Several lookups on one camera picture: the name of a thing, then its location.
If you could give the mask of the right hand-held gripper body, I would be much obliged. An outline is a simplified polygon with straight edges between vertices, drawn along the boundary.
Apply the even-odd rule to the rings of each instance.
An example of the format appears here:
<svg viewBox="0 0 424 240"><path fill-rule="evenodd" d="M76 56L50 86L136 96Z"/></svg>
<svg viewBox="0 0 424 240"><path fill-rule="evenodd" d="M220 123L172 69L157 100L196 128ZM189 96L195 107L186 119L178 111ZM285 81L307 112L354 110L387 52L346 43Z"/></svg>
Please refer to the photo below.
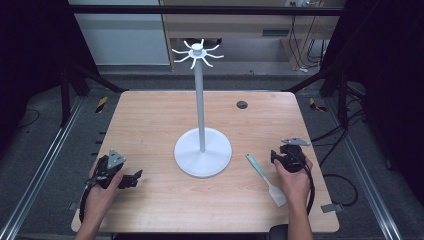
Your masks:
<svg viewBox="0 0 424 240"><path fill-rule="evenodd" d="M302 146L308 146L309 143L299 138L282 139L283 145L280 147L283 167L290 173L296 173L300 170L310 171L306 163L306 157L303 154Z"/></svg>

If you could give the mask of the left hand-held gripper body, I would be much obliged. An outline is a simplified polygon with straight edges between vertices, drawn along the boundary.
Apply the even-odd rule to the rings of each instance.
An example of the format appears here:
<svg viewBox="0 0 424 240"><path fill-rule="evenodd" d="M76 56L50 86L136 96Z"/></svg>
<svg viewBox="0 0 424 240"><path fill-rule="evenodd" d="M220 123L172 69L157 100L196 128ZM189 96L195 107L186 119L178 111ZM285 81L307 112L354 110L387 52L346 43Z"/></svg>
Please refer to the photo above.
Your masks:
<svg viewBox="0 0 424 240"><path fill-rule="evenodd" d="M99 184L106 189L116 173L123 167L126 158L111 149L108 155L102 156L96 163L92 176L87 180L88 186Z"/></svg>

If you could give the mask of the person's right hand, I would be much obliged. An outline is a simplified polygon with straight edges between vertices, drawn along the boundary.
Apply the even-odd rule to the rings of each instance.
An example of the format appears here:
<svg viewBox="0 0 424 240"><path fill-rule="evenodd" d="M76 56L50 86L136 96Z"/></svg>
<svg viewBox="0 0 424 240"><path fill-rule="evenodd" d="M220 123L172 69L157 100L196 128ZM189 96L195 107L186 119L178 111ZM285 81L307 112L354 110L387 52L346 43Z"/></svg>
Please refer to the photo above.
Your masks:
<svg viewBox="0 0 424 240"><path fill-rule="evenodd" d="M307 213L307 201L310 192L310 179L307 171L288 172L280 161L275 160L274 165L281 180L281 188L287 198L289 211Z"/></svg>

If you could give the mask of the person's left hand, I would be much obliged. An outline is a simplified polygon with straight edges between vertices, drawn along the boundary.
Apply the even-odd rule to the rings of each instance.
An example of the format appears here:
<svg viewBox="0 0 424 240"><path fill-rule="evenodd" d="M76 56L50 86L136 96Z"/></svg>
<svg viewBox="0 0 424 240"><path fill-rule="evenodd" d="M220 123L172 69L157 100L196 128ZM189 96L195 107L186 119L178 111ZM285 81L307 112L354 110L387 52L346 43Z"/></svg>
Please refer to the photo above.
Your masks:
<svg viewBox="0 0 424 240"><path fill-rule="evenodd" d="M116 191L122 178L123 171L119 170L106 189L98 185L91 188L86 200L84 220L103 219L115 198Z"/></svg>

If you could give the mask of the yellow black tape piece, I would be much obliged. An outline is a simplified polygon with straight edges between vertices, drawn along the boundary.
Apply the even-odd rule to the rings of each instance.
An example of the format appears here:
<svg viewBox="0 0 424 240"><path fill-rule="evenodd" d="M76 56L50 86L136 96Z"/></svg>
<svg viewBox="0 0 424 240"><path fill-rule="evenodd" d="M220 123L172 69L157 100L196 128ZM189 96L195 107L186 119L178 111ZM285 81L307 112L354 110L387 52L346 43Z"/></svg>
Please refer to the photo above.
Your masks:
<svg viewBox="0 0 424 240"><path fill-rule="evenodd" d="M107 100L108 100L107 96L104 96L99 100L97 108L95 110L95 113L101 113L102 112Z"/></svg>
<svg viewBox="0 0 424 240"><path fill-rule="evenodd" d="M313 98L309 99L309 106L311 109L314 109L320 112L327 112L327 108L322 106L317 106Z"/></svg>

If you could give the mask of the white hook stand rack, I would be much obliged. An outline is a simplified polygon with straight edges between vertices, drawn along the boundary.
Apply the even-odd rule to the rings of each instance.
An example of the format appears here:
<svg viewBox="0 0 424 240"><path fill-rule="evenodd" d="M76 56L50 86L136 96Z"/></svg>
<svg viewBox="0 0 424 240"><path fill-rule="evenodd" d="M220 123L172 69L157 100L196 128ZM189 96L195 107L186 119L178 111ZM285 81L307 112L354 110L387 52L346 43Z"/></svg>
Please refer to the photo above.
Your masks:
<svg viewBox="0 0 424 240"><path fill-rule="evenodd" d="M211 51L218 48L204 47L204 39L193 44L184 42L187 50L173 49L174 53L183 55L178 62L192 60L194 71L195 96L198 127L182 134L174 146L174 158L178 167L186 174L196 178L209 178L221 173L232 158L232 145L227 136L214 128L205 125L203 65L212 67L208 57L219 59L223 55L213 55Z"/></svg>

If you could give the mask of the black chair part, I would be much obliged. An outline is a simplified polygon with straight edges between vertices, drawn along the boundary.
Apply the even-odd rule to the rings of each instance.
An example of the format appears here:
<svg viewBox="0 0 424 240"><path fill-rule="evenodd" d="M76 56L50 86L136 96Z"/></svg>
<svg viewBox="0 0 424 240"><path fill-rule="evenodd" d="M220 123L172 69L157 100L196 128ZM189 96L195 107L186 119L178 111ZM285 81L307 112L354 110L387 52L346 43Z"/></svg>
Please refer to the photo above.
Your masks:
<svg viewBox="0 0 424 240"><path fill-rule="evenodd" d="M288 240L288 225L280 224L270 228L268 232L269 240Z"/></svg>

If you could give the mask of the white cabinet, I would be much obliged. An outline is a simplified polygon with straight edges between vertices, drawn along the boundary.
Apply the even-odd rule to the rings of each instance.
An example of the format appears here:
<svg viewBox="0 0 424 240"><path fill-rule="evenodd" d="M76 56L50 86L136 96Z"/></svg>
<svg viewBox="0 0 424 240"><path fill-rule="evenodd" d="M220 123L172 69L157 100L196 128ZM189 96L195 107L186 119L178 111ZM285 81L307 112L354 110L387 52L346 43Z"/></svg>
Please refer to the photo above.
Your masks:
<svg viewBox="0 0 424 240"><path fill-rule="evenodd" d="M168 65L160 14L75 14L97 65Z"/></svg>

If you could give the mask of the teal handled white spatula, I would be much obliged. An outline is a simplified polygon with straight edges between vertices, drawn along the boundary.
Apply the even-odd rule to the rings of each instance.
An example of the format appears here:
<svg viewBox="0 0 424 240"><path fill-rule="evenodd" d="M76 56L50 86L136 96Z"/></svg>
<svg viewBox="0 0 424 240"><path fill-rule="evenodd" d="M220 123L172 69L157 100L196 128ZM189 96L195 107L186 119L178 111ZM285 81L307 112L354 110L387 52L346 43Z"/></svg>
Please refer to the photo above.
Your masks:
<svg viewBox="0 0 424 240"><path fill-rule="evenodd" d="M257 163L255 158L250 153L246 154L246 159L249 161L252 167L257 171L257 173L268 185L268 192L271 198L274 200L274 202L277 204L278 207L282 207L286 203L286 196L284 195L284 193L277 186L274 186L269 181L269 179L267 178L266 174L263 172L260 165Z"/></svg>

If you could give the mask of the grey metal bracket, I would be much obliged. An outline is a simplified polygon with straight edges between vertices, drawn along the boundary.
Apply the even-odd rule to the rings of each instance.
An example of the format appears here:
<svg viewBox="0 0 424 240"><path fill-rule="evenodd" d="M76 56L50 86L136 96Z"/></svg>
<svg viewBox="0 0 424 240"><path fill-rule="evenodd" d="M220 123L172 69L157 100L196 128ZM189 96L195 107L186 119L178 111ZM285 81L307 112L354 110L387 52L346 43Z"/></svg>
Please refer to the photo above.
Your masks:
<svg viewBox="0 0 424 240"><path fill-rule="evenodd" d="M321 206L321 210L323 213L329 213L329 212L341 212L344 210L344 207L342 204L326 204Z"/></svg>

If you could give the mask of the aluminium floor rail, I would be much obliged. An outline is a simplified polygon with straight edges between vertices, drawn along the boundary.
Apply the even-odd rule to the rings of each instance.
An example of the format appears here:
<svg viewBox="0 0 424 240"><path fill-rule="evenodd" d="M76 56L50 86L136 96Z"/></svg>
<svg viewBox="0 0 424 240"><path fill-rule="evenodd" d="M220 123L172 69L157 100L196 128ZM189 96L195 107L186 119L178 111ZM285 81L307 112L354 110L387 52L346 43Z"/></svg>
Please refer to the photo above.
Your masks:
<svg viewBox="0 0 424 240"><path fill-rule="evenodd" d="M359 183L359 188L362 190L384 238L386 240L403 240L397 224L383 200L380 191L377 189L377 185L372 179L371 174L366 169L366 165L350 136L351 130L349 130L349 127L353 127L353 121L358 120L362 115L362 108L357 101L348 100L342 109L347 111L348 122L344 130L344 136L341 139L341 146L343 151L347 154L347 160Z"/></svg>
<svg viewBox="0 0 424 240"><path fill-rule="evenodd" d="M0 230L0 240L14 240L17 236L25 218L27 217L37 195L39 194L45 179L47 178L52 166L54 165L57 156L59 155L62 146L64 145L67 137L78 117L81 107L85 99L83 97L76 97L75 103L71 108L69 119L61 126L50 144L48 151L44 155L37 171L31 178L25 192L20 198L13 213L8 218L8 221Z"/></svg>

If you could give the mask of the black metal frame stand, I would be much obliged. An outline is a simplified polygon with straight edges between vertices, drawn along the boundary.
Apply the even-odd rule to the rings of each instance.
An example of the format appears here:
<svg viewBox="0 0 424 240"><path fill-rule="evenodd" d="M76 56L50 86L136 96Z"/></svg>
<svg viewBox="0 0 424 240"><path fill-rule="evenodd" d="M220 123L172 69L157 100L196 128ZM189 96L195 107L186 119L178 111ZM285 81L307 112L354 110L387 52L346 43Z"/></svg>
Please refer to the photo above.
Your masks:
<svg viewBox="0 0 424 240"><path fill-rule="evenodd" d="M65 126L71 118L69 86L72 86L78 96L87 96L90 88L86 83L86 79L91 79L115 93L123 93L126 91L125 88L113 84L112 82L101 77L99 73L90 71L81 65L65 65L60 72L60 92L62 107L62 120L60 124L61 127Z"/></svg>
<svg viewBox="0 0 424 240"><path fill-rule="evenodd" d="M343 67L337 64L332 64L328 67L321 68L316 74L308 77L306 80L284 89L284 92L296 93L301 89L317 82L318 80L324 80L319 94L322 97L329 97L335 91L338 91L337 100L337 119L344 129L348 128L348 117L347 117L347 74Z"/></svg>

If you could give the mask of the black horizontal frame bar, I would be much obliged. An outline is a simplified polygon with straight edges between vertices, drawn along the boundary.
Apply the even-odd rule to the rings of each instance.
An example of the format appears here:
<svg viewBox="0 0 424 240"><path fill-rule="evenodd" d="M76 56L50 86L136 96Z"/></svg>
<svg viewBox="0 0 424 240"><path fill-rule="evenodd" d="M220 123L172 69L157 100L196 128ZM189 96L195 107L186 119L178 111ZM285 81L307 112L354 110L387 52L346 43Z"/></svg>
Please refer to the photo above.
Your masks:
<svg viewBox="0 0 424 240"><path fill-rule="evenodd" d="M70 5L73 13L87 14L189 14L189 15L294 15L341 16L344 8L250 6Z"/></svg>

